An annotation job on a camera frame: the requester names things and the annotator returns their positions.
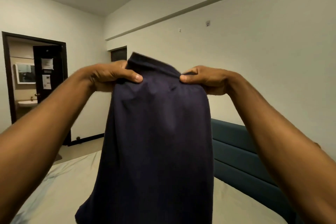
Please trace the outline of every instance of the paper notice on door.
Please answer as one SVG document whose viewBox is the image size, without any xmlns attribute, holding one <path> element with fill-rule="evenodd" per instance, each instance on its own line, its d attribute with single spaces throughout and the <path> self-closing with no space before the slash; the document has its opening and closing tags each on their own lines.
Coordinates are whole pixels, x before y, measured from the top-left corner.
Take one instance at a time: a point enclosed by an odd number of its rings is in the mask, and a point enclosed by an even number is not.
<svg viewBox="0 0 336 224">
<path fill-rule="evenodd" d="M 51 82 L 49 74 L 42 74 L 42 82 L 44 90 L 51 90 Z"/>
<path fill-rule="evenodd" d="M 54 70 L 53 59 L 41 59 L 42 69 Z"/>
</svg>

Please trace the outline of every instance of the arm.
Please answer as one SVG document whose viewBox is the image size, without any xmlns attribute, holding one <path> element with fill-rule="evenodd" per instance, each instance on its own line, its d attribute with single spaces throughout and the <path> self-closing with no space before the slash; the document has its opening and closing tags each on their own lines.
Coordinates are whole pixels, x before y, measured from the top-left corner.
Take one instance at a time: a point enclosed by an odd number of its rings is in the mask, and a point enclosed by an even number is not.
<svg viewBox="0 0 336 224">
<path fill-rule="evenodd" d="M 71 126 L 95 90 L 142 77 L 126 61 L 78 70 L 34 110 L 0 135 L 0 223 L 10 223 L 50 169 Z"/>
<path fill-rule="evenodd" d="M 228 94 L 252 136 L 260 159 L 308 223 L 336 223 L 336 163 L 277 112 L 241 75 L 198 66 L 182 75 L 207 94 Z"/>
</svg>

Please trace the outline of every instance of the mattress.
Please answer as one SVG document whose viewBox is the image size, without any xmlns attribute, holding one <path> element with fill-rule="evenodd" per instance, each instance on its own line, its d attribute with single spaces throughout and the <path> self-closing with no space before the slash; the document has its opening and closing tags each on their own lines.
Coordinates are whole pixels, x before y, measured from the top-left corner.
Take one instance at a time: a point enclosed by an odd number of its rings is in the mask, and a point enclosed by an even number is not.
<svg viewBox="0 0 336 224">
<path fill-rule="evenodd" d="M 101 151 L 51 167 L 12 224 L 76 224 L 78 207 L 95 184 Z M 277 213 L 214 178 L 213 224 L 285 224 Z"/>
</svg>

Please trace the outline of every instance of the fingernail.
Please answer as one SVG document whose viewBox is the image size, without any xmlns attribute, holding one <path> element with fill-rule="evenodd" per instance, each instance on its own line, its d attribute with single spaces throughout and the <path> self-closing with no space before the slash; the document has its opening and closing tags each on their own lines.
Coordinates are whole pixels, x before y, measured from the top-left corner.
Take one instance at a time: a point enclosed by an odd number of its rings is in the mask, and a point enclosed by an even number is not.
<svg viewBox="0 0 336 224">
<path fill-rule="evenodd" d="M 186 81 L 186 80 L 187 80 L 187 77 L 186 77 L 185 75 L 181 75 L 181 76 L 180 76 L 180 80 L 181 80 L 181 81 Z"/>
<path fill-rule="evenodd" d="M 136 80 L 137 82 L 141 82 L 141 81 L 142 81 L 142 76 L 141 76 L 140 74 L 137 74 L 137 75 L 135 76 L 135 80 Z"/>
</svg>

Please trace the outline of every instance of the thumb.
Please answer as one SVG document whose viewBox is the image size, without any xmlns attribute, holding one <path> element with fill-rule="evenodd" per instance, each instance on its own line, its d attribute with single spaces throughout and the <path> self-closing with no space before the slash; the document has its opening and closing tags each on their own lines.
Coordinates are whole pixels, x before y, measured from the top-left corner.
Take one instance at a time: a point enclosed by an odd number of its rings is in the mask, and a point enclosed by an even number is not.
<svg viewBox="0 0 336 224">
<path fill-rule="evenodd" d="M 143 78 L 133 70 L 122 68 L 118 73 L 118 78 L 125 78 L 131 82 L 142 82 Z"/>
<path fill-rule="evenodd" d="M 203 81 L 203 78 L 201 75 L 181 75 L 180 81 L 184 83 L 191 83 L 191 84 L 200 84 Z"/>
</svg>

